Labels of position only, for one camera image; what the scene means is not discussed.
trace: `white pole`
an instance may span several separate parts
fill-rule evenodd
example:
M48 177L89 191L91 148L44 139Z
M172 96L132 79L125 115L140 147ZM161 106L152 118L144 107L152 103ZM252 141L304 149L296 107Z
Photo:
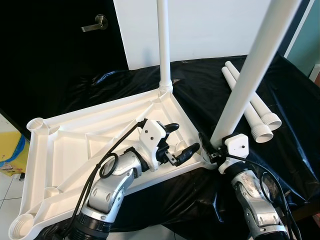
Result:
M236 69L236 67L230 62L226 61L225 66L229 69L230 73L234 77L234 79L237 81L239 78L239 71ZM250 101L256 112L259 114L262 122L267 125L271 131L274 131L278 128L280 128L282 122L277 114L270 111L268 106L265 104L264 101L259 97L258 94L254 93L253 97Z
M301 0L273 0L246 57L239 79L231 92L210 142L218 148L232 134L265 75Z
M224 66L221 71L231 90L234 89L237 82L232 76L229 69ZM251 103L249 103L244 110L244 116L248 124L250 125L251 134L257 143L265 143L273 138L274 134L272 133L270 128L262 122L261 118L259 117L254 107L251 105Z
M170 46L169 46L169 22L168 0L156 0L158 14L158 35L160 55L160 92L172 92L170 76Z

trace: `black wire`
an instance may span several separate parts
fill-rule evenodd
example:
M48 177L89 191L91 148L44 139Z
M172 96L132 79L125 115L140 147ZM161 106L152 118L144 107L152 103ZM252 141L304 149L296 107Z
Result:
M264 166L262 166L262 165L260 165L260 164L258 164L258 163L256 163L256 162L254 162L254 161L248 160L248 159L243 158L243 157L230 155L229 153L227 153L225 156L226 156L226 157L229 157L229 158L237 159L237 160L240 160L240 161L244 161L244 162L251 163L251 164L256 165L256 166L258 166L258 167L260 167L260 168L262 168L263 170L266 171L266 173L273 179L276 187L278 188L280 198L281 198L281 200L282 200L282 202L283 202L283 208L284 208L284 211L283 211L283 212L284 212L284 215L285 215L285 218L286 218L286 221L287 221L287 227L288 227L288 233L289 233L290 239L292 239L292 240L294 239L294 237L293 237L293 230L292 230L292 227L291 227L291 222L292 222L292 223L293 223L294 230L295 230L295 234L296 234L297 237L298 237L297 239L298 239L298 240L302 240L301 234L300 234L300 231L299 231L299 228L298 228L298 226L297 226L297 224L296 224L296 222L295 222L295 220L294 220L294 218L293 218L293 216L292 216L292 214L291 214L291 211L290 211L290 209L289 209L289 205L288 205L288 203L287 203L287 200L286 200L284 191L283 191L283 189L282 189L279 181L278 181L277 178L275 177L275 175L273 175L273 173L270 172L266 167L264 167ZM263 173L262 176L260 177L260 186L262 186L262 179L263 179L264 174L265 174L265 173ZM262 189L263 195L266 197L267 194L266 194L266 192L264 191L264 188L261 187L261 189Z
M81 202L83 200L83 203L85 203L87 197L89 196L90 194L90 189L95 181L95 177L96 177L96 174L98 172L98 170L100 169L100 172L99 172L99 176L100 178L107 178L109 177L116 169L117 165L118 165L118 155L116 153L113 153L113 151L137 128L137 127L143 127L145 122L147 121L147 119L144 119L143 121L140 121L140 122L137 122L126 134L124 134L110 149L109 151L102 157L102 159L99 161L99 163L97 165L95 165L95 168L93 169L92 173L90 174L90 176L88 177L88 179L86 180L84 186L83 186L83 189L82 189L82 192L80 194L80 197L79 197L79 200L75 206L75 209L73 211L73 214L72 214L72 217L71 217L71 220L70 220L70 223L68 224L68 226L62 231L61 233L61 236L63 238L65 238L73 224L74 224L74 221L76 219L76 216L77 216L77 213L78 213L78 210L79 210L79 207L81 205ZM113 163L113 166L111 168L111 170L106 174L104 175L104 166L101 168L101 165L110 157L114 157L114 163Z

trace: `black plastic sheet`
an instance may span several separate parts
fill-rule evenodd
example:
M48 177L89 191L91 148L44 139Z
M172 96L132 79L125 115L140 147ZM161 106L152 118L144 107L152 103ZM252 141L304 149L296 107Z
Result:
M197 130L209 138L231 93L221 68L225 61L231 61L240 70L245 59L233 56L171 63L173 95ZM159 80L159 66L74 79L60 113L153 90ZM263 144L253 140L244 117L235 131L249 137L248 158L278 177L290 206L308 204L320 193L320 89L276 55L257 93L280 117L282 126ZM268 186L276 197L273 184ZM37 239L49 239L66 222L44 229ZM246 239L249 234L230 182L217 170L203 168L126 196L112 231L135 231L156 224L187 239Z

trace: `door handle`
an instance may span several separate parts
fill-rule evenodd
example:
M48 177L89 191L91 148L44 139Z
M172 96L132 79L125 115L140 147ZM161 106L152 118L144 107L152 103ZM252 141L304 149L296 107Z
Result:
M95 22L96 24L93 25L89 25L89 26L82 26L81 29L82 31L85 32L89 32L89 31L93 31L93 30L105 30L108 27L108 20L106 19L106 17L102 14L99 14L97 16L95 16Z

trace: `pipe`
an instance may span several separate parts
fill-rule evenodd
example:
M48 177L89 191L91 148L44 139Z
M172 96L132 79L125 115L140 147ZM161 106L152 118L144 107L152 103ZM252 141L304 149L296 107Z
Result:
M173 86L170 76L170 46L169 46L169 22L168 0L156 0L158 15L158 37L160 55L160 92L172 92Z
M227 83L229 84L231 90L234 89L237 82L235 78L232 76L229 69L226 66L224 66L221 69L221 71ZM272 133L270 128L262 122L261 118L257 114L254 107L251 105L251 103L249 103L246 109L244 110L244 116L250 125L251 134L257 143L265 143L274 137L274 134Z
M241 74L224 107L210 142L214 148L231 135L270 65L301 0L273 0L266 12Z
M239 78L239 71L236 69L236 67L230 62L226 61L225 66L229 69L230 73L234 77L234 79L237 81ZM262 99L259 97L257 93L253 94L253 97L250 101L252 106L254 107L255 111L260 116L262 122L267 125L271 131L274 131L278 128L280 128L282 122L277 114L271 112L271 110L268 108L268 106L262 101Z

